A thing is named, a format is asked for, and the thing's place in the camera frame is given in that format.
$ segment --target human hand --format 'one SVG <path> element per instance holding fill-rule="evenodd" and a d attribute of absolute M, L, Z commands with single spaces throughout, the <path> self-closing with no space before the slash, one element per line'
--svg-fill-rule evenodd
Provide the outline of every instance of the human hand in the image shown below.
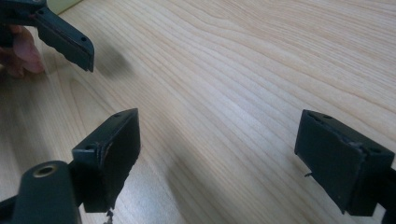
<path fill-rule="evenodd" d="M 30 32 L 22 26 L 9 27 L 14 34 L 14 45 L 12 49 L 0 48 L 0 64 L 13 77 L 24 77 L 25 69 L 32 73 L 43 72 L 44 66 Z"/>

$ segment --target black plastic part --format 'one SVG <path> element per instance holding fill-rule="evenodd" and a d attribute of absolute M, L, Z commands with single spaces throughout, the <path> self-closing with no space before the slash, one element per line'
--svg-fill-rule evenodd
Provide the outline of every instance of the black plastic part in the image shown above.
<path fill-rule="evenodd" d="M 337 119 L 304 110 L 295 153 L 343 213 L 373 215 L 384 188 L 379 183 L 391 170 L 392 151 Z"/>
<path fill-rule="evenodd" d="M 378 192 L 378 202 L 387 209 L 382 223 L 396 223 L 396 171 L 390 169 L 386 178 L 382 179 L 378 184 L 382 186 Z"/>
<path fill-rule="evenodd" d="M 5 25 L 0 24 L 0 46 L 11 48 L 14 42 L 14 36 Z"/>
<path fill-rule="evenodd" d="M 12 224 L 26 223 L 79 223 L 72 181 L 65 162 L 45 162 L 22 176 Z"/>
<path fill-rule="evenodd" d="M 14 196 L 0 202 L 0 224 L 8 224 L 11 222 L 16 201 L 17 196 Z"/>
<path fill-rule="evenodd" d="M 64 57 L 84 70 L 93 71 L 93 44 L 83 33 L 55 15 L 47 7 L 35 13 L 38 36 Z"/>
<path fill-rule="evenodd" d="M 114 208 L 139 152 L 137 109 L 113 115 L 72 150 L 70 168 L 86 212 Z"/>
<path fill-rule="evenodd" d="M 37 27 L 38 36 L 47 45 L 54 47 L 80 68 L 93 71 L 94 49 L 91 40 L 50 11 L 46 0 L 1 0 L 2 24 Z M 0 47 L 12 47 L 8 29 L 0 29 L 0 36 Z"/>

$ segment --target wooden table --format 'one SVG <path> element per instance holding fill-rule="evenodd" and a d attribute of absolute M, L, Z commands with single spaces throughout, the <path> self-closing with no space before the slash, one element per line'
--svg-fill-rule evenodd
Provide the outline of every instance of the wooden table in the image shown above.
<path fill-rule="evenodd" d="M 306 108 L 395 150 L 394 1 L 85 0 L 62 16 L 93 42 L 94 72 L 37 38 L 46 73 L 3 76 L 0 199 L 137 107 L 115 223 L 380 223 L 380 206 L 343 216 L 293 149 Z"/>

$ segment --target black clamp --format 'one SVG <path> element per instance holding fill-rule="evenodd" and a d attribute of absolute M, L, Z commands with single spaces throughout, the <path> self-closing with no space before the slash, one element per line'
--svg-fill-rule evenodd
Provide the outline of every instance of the black clamp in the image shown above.
<path fill-rule="evenodd" d="M 330 116 L 304 110 L 295 154 L 344 214 L 370 217 L 380 203 L 396 223 L 395 154 Z"/>
<path fill-rule="evenodd" d="M 23 174 L 18 195 L 0 202 L 0 223 L 78 224 L 82 203 L 88 213 L 114 209 L 139 152 L 137 109 L 113 115 L 72 149 L 70 164 L 48 161 Z"/>
<path fill-rule="evenodd" d="M 91 40 L 47 7 L 46 0 L 0 0 L 0 47 L 12 47 L 13 34 L 7 25 L 37 28 L 38 36 L 72 63 L 93 71 Z"/>

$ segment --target light wood tabletop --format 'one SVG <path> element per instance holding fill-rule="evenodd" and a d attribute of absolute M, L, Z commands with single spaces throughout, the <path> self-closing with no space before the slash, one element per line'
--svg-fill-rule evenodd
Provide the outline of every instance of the light wood tabletop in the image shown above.
<path fill-rule="evenodd" d="M 1 200 L 138 108 L 114 223 L 380 223 L 380 206 L 342 215 L 293 150 L 303 109 L 396 150 L 395 1 L 85 0 L 62 17 L 94 44 L 94 71 L 32 30 L 45 74 L 0 82 Z"/>

